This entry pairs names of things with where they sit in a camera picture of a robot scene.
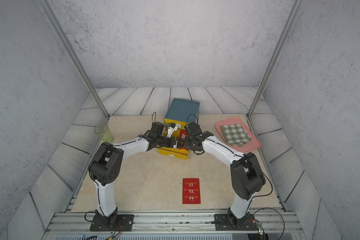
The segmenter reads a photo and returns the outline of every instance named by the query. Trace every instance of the red packet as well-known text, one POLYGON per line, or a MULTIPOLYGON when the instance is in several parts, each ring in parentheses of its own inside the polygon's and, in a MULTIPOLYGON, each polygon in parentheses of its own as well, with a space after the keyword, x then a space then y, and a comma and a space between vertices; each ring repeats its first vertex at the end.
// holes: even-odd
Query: red packet
POLYGON ((180 129, 180 138, 182 139, 182 141, 185 141, 185 138, 188 136, 187 131, 185 131, 184 129, 180 129))
POLYGON ((183 178, 183 204, 201 204, 198 178, 183 178))

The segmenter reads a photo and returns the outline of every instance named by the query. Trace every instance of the gray textured wall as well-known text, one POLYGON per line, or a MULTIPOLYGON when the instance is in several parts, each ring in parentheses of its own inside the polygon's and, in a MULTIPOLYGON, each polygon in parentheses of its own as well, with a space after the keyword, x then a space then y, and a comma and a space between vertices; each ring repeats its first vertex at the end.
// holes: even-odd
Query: gray textured wall
POLYGON ((0 0, 0 234, 88 91, 35 0, 0 0))
POLYGON ((293 0, 50 0, 97 88, 257 86, 293 0))
POLYGON ((306 1, 265 91, 345 239, 360 239, 360 0, 306 1))

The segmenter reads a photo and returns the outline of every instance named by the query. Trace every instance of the blue lid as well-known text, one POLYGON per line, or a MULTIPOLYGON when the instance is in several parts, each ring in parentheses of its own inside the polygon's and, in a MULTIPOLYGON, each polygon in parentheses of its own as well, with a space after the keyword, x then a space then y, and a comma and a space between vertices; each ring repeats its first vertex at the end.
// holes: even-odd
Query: blue lid
POLYGON ((196 122, 196 117, 190 114, 199 113, 199 102, 174 98, 164 118, 180 122, 196 122))

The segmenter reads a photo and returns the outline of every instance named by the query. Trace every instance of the pink tray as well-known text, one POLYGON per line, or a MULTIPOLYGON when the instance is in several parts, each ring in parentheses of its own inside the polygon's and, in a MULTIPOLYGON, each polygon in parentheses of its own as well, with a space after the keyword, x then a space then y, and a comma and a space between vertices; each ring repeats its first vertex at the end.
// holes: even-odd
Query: pink tray
POLYGON ((215 123, 215 127, 217 129, 217 131, 220 133, 221 137, 223 138, 223 140, 225 141, 225 143, 230 146, 231 148, 235 149, 236 151, 240 151, 240 152, 244 152, 244 153, 248 153, 251 150, 257 149, 261 146, 261 143, 259 142, 259 140, 253 135, 253 133, 249 130, 249 128, 241 121, 240 118, 229 118, 220 122, 216 122, 215 123), (230 144, 228 144, 223 136, 223 133, 221 131, 220 126, 222 125, 232 125, 232 124, 240 124, 243 129, 250 135, 250 137, 252 138, 251 141, 247 142, 246 144, 244 144, 243 146, 239 147, 239 146, 231 146, 230 144))

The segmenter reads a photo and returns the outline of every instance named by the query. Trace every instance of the cable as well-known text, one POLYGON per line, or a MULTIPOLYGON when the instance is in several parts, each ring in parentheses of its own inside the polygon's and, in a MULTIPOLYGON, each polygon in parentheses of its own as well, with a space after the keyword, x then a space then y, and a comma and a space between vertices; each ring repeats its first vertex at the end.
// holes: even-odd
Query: cable
POLYGON ((253 213, 253 215, 254 215, 255 213, 257 213, 258 211, 262 210, 262 209, 271 209, 271 210, 277 212, 277 213, 280 215, 281 219, 283 220, 283 232, 281 233, 280 237, 278 238, 278 240, 280 240, 281 237, 283 236, 284 230, 285 230, 285 222, 284 222, 283 216, 282 216, 278 211, 276 211, 276 210, 274 210, 274 209, 272 209, 272 208, 270 208, 270 207, 264 207, 264 208, 258 209, 256 212, 253 213))
POLYGON ((93 180, 93 181, 94 181, 94 183, 96 183, 96 185, 97 185, 97 200, 99 201, 99 209, 100 209, 100 211, 101 211, 102 215, 103 215, 103 216, 105 216, 105 214, 104 214, 103 210, 101 209, 101 204, 100 204, 100 197, 99 197, 99 195, 100 195, 100 193, 99 193, 99 185, 98 185, 98 183, 97 183, 95 180, 93 180))
POLYGON ((256 222, 258 222, 259 220, 257 220, 257 219, 250 219, 250 220, 246 220, 245 222, 252 222, 252 221, 256 221, 256 222))
POLYGON ((152 118, 152 123, 154 123, 154 114, 155 114, 155 122, 156 122, 156 112, 154 112, 154 113, 152 113, 152 116, 151 116, 151 118, 152 118))
POLYGON ((199 125, 199 119, 198 119, 197 116, 196 116, 195 114, 193 114, 193 113, 191 113, 191 114, 188 115, 186 123, 188 124, 188 118, 189 118, 189 116, 191 116, 191 115, 193 115, 193 116, 196 117, 196 119, 197 119, 197 125, 199 125))
MULTIPOLYGON (((117 233, 117 235, 115 236, 115 240, 120 237, 121 231, 123 230, 123 226, 121 225, 121 223, 118 222, 117 224, 120 226, 120 231, 119 231, 119 232, 117 233)), ((106 238, 106 240, 113 239, 112 237, 113 237, 113 236, 115 235, 115 233, 116 233, 116 227, 117 227, 117 225, 114 227, 115 232, 114 232, 110 237, 106 238)))
POLYGON ((196 155, 202 155, 205 151, 202 151, 201 153, 196 153, 195 151, 193 151, 194 154, 196 155))
POLYGON ((126 142, 126 143, 119 144, 119 145, 112 145, 112 146, 110 146, 110 147, 123 146, 123 145, 125 145, 125 144, 129 144, 129 143, 133 143, 133 142, 139 141, 140 139, 142 139, 142 137, 140 137, 140 138, 137 139, 137 140, 133 140, 133 141, 131 141, 131 142, 126 142))
MULTIPOLYGON (((240 155, 235 154, 232 150, 230 150, 229 148, 227 148, 226 146, 224 146, 223 144, 221 144, 221 143, 219 143, 219 142, 215 142, 215 143, 217 143, 217 144, 225 147, 226 149, 228 149, 228 150, 229 150, 233 155, 235 155, 235 156, 244 157, 244 156, 240 156, 240 155)), ((255 166, 263 173, 263 175, 268 179, 268 182, 269 182, 269 184, 271 185, 271 192, 270 192, 269 194, 260 195, 260 196, 254 196, 253 198, 255 198, 255 197, 265 197, 265 196, 270 195, 270 194, 273 192, 273 186, 272 186, 272 184, 271 184, 271 181, 270 181, 269 178, 267 177, 267 175, 265 175, 265 173, 261 170, 261 168, 260 168, 259 166, 257 166, 254 162, 252 162, 252 161, 249 160, 248 158, 247 158, 246 160, 247 160, 247 161, 250 161, 253 165, 255 165, 255 166)))
POLYGON ((93 214, 94 214, 95 212, 93 212, 93 211, 86 212, 86 213, 84 214, 84 220, 86 220, 87 222, 94 223, 93 220, 91 221, 91 220, 88 220, 88 219, 87 219, 87 214, 88 214, 88 213, 93 213, 93 214))

